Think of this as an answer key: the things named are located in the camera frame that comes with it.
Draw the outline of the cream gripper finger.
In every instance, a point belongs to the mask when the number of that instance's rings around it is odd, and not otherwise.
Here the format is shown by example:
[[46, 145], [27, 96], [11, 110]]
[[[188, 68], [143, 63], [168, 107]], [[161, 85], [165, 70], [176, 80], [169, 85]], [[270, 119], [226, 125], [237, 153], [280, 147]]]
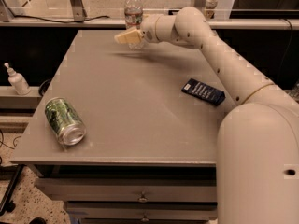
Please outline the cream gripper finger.
[[140, 30], [132, 27], [114, 36], [119, 44], [138, 44], [143, 40]]

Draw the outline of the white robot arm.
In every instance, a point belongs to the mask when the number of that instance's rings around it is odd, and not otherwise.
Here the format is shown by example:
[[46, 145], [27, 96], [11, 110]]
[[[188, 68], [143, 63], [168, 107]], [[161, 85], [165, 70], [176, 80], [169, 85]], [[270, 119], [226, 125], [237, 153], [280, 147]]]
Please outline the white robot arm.
[[115, 39], [199, 49], [235, 100], [217, 140], [218, 224], [299, 224], [299, 104], [223, 42], [194, 7], [149, 15]]

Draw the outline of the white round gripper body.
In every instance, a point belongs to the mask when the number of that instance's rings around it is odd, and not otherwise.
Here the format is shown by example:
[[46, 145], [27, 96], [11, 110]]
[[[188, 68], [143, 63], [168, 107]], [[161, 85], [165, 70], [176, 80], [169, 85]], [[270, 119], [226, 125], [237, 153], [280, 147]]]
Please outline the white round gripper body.
[[140, 30], [143, 38], [150, 43], [159, 43], [156, 35], [156, 25], [162, 14], [148, 15], [141, 23]]

